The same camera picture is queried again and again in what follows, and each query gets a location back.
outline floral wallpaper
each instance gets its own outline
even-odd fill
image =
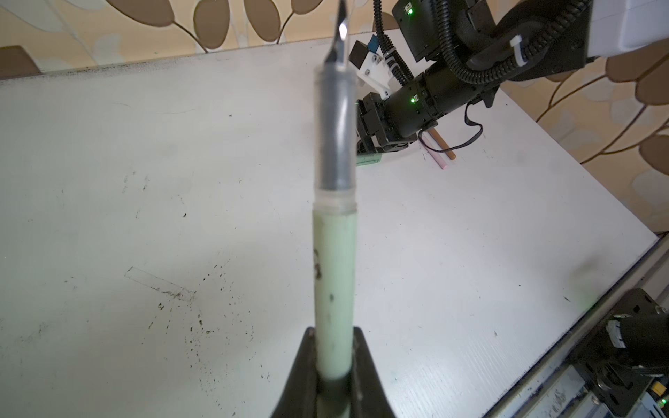
[[[348,0],[351,32],[371,0]],[[499,21],[518,0],[488,0]],[[397,27],[383,2],[387,28]],[[337,0],[0,0],[0,79],[329,37]],[[669,41],[502,89],[650,229],[669,230]]]

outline white table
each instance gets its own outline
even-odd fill
[[[0,83],[0,415],[270,413],[313,323],[328,43]],[[418,144],[357,171],[355,322],[398,417],[483,414],[656,240],[504,93],[470,116],[444,171]]]

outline black corrugated tube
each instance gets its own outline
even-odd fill
[[[467,67],[457,56],[455,52],[455,41],[453,31],[451,30],[450,10],[448,0],[432,0],[434,2],[437,33],[439,35],[439,44],[442,55],[448,64],[449,69],[455,73],[456,77],[469,84],[487,84],[502,79],[505,75],[518,68],[516,58],[510,56],[499,64],[483,71],[474,71]],[[532,60],[539,55],[545,48],[551,44],[583,13],[590,5],[592,0],[569,0],[569,4],[558,16],[544,26],[536,34],[530,43],[522,48],[522,57],[526,61]]]
[[[393,73],[397,81],[402,85],[406,86],[410,81],[413,80],[413,74],[407,64],[404,62],[399,52],[395,49],[393,42],[388,38],[388,36],[383,33],[383,15],[381,14],[381,0],[373,0],[374,4],[374,24],[377,28],[377,37],[379,38],[379,45],[381,46],[381,51],[383,51],[383,57],[390,67],[390,71]]]

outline green eraser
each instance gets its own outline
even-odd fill
[[[357,162],[355,165],[368,165],[368,164],[374,164],[378,163],[381,161],[381,153],[378,152],[376,154],[366,154],[366,155],[359,155],[357,156]]]

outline black cable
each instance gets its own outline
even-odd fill
[[[510,56],[504,61],[483,71],[474,71],[464,64],[456,54],[456,42],[450,22],[449,0],[432,0],[435,8],[437,33],[442,55],[448,67],[461,81],[469,84],[487,84],[501,80],[505,75],[518,68],[515,56]],[[521,49],[525,61],[531,61],[535,56],[541,54],[592,4],[592,0],[569,0],[558,16],[538,34],[530,43]]]
[[[428,146],[428,145],[425,143],[425,141],[423,140],[423,130],[421,129],[420,132],[418,132],[418,140],[420,141],[420,143],[423,144],[423,146],[426,147],[427,149],[429,149],[429,150],[433,150],[434,152],[447,152],[447,151],[453,151],[453,150],[457,150],[457,149],[460,149],[460,148],[464,148],[465,146],[468,146],[468,145],[472,144],[472,142],[474,142],[475,140],[477,140],[478,137],[481,136],[481,134],[483,134],[483,125],[481,125],[481,124],[478,123],[478,122],[474,122],[473,120],[471,120],[471,119],[469,119],[469,118],[467,117],[467,109],[469,109],[469,105],[470,105],[470,104],[471,104],[471,103],[467,103],[467,106],[465,106],[465,108],[464,108],[464,123],[465,123],[466,125],[468,125],[468,126],[478,126],[478,127],[479,127],[479,130],[478,130],[478,132],[477,132],[476,134],[474,134],[474,136],[472,136],[471,138],[469,138],[469,140],[468,140],[467,142],[465,142],[464,144],[460,144],[460,145],[452,146],[452,147],[447,148],[447,149],[445,149],[445,150],[434,149],[434,148]]]
[[[404,87],[413,80],[411,70],[404,62],[399,52],[395,49],[393,42],[388,35],[383,33],[383,14],[381,13],[381,0],[373,0],[374,6],[374,24],[377,29],[377,38],[379,38],[379,45],[383,52],[383,57],[386,59],[390,71],[393,73],[397,81]]]

